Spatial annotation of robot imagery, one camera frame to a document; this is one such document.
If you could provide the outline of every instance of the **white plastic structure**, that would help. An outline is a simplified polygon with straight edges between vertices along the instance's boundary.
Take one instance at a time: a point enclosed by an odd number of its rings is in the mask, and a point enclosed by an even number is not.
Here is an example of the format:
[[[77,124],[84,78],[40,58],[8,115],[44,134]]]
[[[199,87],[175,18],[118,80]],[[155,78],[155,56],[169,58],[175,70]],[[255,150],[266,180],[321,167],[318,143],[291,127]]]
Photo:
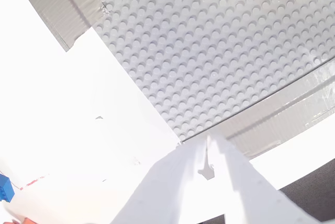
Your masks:
[[[94,27],[186,139],[335,55],[335,0],[101,0]]]
[[[112,224],[179,223],[184,188],[192,177],[192,162],[197,159],[191,154],[196,152],[188,149],[200,146],[184,145],[176,149],[174,158],[180,157],[177,166],[164,159],[154,165]],[[224,197],[218,194],[215,204],[222,209],[225,205],[221,214],[225,214],[227,224],[320,223],[277,191],[223,137],[214,136],[211,140],[208,163],[214,166],[215,179],[223,181]]]

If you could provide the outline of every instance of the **tape strip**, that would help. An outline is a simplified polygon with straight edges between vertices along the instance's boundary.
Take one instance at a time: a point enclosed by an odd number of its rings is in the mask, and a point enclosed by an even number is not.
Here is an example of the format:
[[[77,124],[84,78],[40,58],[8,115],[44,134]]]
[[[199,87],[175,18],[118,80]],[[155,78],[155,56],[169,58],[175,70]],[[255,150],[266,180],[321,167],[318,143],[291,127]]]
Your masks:
[[[29,1],[65,51],[104,14],[100,0]]]
[[[254,158],[335,112],[335,60],[199,135],[224,135]]]

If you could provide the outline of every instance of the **blue lego brick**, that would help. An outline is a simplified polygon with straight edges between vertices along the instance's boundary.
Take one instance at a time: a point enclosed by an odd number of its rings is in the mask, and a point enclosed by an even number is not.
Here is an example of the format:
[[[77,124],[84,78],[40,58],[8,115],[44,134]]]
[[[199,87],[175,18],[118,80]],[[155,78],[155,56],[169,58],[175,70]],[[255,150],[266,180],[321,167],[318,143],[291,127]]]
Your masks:
[[[14,194],[10,179],[0,174],[0,201],[5,200],[10,202],[14,197]]]

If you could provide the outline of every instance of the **red mark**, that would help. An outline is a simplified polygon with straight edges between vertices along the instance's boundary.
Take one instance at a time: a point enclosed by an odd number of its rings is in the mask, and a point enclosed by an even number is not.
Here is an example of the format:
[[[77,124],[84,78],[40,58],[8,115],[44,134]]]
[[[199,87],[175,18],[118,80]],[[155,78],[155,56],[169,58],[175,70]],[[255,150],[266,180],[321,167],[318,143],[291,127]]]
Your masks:
[[[28,186],[31,186],[32,184],[34,184],[35,182],[38,182],[39,180],[45,178],[46,176],[42,176],[42,177],[39,177],[38,179],[28,183],[25,187],[21,187],[20,190],[23,190],[24,188],[28,187]]]

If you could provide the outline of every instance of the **dark floor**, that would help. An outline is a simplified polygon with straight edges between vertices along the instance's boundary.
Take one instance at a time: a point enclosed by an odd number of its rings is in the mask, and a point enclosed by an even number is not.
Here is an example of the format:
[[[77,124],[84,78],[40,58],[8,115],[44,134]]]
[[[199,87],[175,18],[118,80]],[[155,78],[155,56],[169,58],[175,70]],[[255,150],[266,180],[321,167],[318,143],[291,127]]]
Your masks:
[[[285,186],[281,191],[319,221],[335,219],[335,159]],[[203,224],[224,224],[224,216]]]

